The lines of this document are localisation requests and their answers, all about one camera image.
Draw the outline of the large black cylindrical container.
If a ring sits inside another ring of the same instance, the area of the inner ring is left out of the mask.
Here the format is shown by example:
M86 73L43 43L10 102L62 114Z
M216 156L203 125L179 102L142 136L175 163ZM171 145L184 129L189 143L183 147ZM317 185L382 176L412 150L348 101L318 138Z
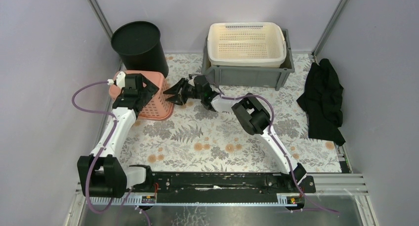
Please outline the large black cylindrical container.
M134 21L118 28L111 47L128 70L153 71L165 78L169 68L160 41L159 28L148 21Z

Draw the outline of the pink perforated plastic basket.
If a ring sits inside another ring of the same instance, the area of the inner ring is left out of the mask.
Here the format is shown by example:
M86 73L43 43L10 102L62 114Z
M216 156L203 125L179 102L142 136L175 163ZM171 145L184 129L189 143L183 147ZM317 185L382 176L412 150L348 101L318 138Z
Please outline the pink perforated plastic basket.
M127 74L142 74L151 82L153 82L156 86L160 88L160 90L155 94L150 102L143 108L141 112L134 112L133 110L129 110L126 107L118 107L116 109L112 109L114 119L120 120L125 113L132 112L137 119L149 119L154 121L163 121L171 116L174 110L174 105L170 102L167 102L166 99L169 97L167 94L163 94L163 92L169 89L169 85L165 79L165 77L159 72L153 71L135 71L135 70L128 70L125 71ZM114 85L114 79L107 80L107 84L109 87L109 95L112 98L113 102L115 101L116 97L120 94L121 89Z

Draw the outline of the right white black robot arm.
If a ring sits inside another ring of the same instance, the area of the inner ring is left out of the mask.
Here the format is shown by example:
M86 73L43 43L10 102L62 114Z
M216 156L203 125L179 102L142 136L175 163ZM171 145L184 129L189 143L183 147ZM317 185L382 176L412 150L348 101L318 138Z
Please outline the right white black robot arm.
M239 97L229 97L221 91L215 91L204 75L191 78L193 84L182 78L171 88L164 91L169 95L168 102L184 105L189 99L201 101L208 111L231 112L235 115L243 130L268 146L277 162L279 172L284 174L284 188L296 192L303 186L307 171L286 149L276 134L273 121L275 113L269 101L256 94L248 93Z

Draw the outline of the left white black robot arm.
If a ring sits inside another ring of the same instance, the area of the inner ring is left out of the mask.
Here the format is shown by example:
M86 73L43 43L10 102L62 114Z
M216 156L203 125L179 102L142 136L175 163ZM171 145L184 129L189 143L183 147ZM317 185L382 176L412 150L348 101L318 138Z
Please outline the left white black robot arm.
M119 87L121 92L115 98L112 110L104 112L111 117L111 122L98 144L77 162L82 191L86 198L121 198L133 186L147 192L153 187L150 168L145 165L124 168L119 158L130 128L160 89L142 74L125 72L105 83Z

